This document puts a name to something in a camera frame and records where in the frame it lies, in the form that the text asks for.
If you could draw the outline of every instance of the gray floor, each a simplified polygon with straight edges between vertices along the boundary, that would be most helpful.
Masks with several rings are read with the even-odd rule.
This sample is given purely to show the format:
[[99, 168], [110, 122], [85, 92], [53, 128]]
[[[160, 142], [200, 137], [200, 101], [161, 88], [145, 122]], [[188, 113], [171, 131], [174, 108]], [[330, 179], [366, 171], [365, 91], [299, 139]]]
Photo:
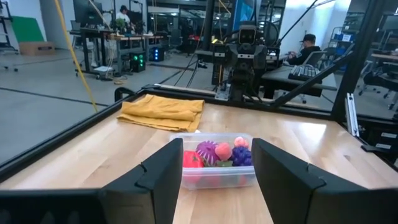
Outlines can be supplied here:
[[[75, 76], [75, 67], [68, 51], [57, 51], [57, 54], [52, 56], [6, 57], [8, 61], [18, 65], [19, 72], [0, 70], [0, 163], [94, 113], [90, 104], [47, 97], [89, 101], [80, 78]], [[171, 55], [162, 64], [186, 67], [189, 61], [190, 57]], [[212, 90], [211, 69], [210, 65], [207, 69], [199, 68], [190, 87]], [[178, 71], [179, 69], [148, 65], [145, 72], [127, 76], [128, 79], [123, 86], [139, 90], [146, 84], [159, 83]], [[177, 82], [181, 74], [170, 78], [164, 84], [177, 83], [177, 86], [186, 87], [192, 72], [186, 71]], [[95, 80], [92, 75], [87, 75], [86, 80], [97, 103], [113, 103], [114, 90], [120, 85]], [[338, 84], [340, 80], [341, 76], [337, 75]], [[394, 112], [387, 110], [389, 100], [382, 99], [387, 90], [378, 90], [381, 90], [380, 94], [369, 91], [356, 97], [357, 112], [391, 118]], [[307, 96], [307, 103], [330, 110], [335, 96], [334, 91], [324, 91], [321, 98]]]

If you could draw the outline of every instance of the person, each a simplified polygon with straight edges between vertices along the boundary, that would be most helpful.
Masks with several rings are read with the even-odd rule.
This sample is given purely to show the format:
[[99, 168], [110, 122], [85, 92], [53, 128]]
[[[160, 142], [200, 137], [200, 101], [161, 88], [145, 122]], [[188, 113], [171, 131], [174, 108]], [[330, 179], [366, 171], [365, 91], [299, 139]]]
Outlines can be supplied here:
[[135, 25], [130, 21], [129, 16], [127, 15], [127, 12], [129, 10], [127, 9], [127, 7], [125, 5], [120, 7], [120, 12], [118, 12], [116, 14], [116, 19], [124, 19], [124, 21], [126, 21], [128, 26], [131, 26], [132, 28], [135, 27]]
[[312, 52], [321, 51], [321, 48], [315, 46], [316, 37], [313, 34], [305, 34], [303, 41], [304, 49], [299, 54], [289, 52], [288, 59], [286, 60], [289, 65], [302, 65]]

